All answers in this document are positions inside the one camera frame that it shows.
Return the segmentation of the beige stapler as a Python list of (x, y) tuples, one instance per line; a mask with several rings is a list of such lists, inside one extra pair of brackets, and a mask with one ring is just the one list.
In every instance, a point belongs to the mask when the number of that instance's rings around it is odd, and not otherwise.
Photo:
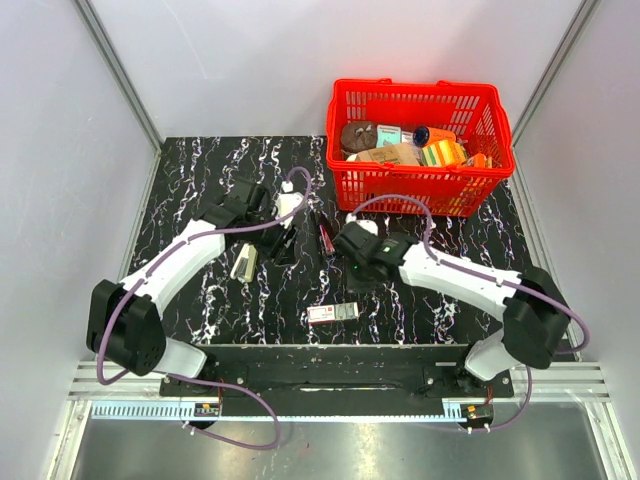
[(258, 252), (254, 245), (245, 243), (232, 267), (230, 278), (241, 283), (251, 283), (255, 276)]

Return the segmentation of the red white staples box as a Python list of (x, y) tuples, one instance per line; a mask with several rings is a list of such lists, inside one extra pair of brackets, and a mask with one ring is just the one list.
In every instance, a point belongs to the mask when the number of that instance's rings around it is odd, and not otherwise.
[(307, 309), (308, 323), (322, 324), (357, 319), (359, 307), (356, 302), (312, 306)]

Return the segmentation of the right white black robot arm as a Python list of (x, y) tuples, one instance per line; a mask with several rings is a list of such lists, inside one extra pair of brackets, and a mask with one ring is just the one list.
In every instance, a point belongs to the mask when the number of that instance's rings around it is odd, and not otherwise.
[(498, 331), (471, 344), (454, 375), (468, 396), (486, 389), (499, 373), (517, 365), (547, 369), (568, 327), (568, 306), (550, 275), (494, 270), (427, 248), (410, 235), (381, 238), (361, 222), (347, 223), (332, 240), (348, 260), (357, 287), (400, 280), (471, 305), (501, 323)]

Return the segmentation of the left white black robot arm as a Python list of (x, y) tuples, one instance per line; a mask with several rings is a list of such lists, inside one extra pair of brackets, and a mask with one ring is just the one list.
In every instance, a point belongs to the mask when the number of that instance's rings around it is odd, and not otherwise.
[(272, 196), (263, 185), (240, 179), (139, 270), (99, 282), (91, 294), (86, 334), (87, 347), (97, 356), (99, 382), (111, 384), (104, 363), (112, 361), (137, 376), (182, 377), (195, 395), (211, 392), (217, 373), (207, 365), (207, 354), (166, 335), (166, 308), (200, 270), (238, 243), (250, 244), (276, 264), (293, 262), (292, 221), (307, 204), (308, 195), (294, 191), (290, 180)]

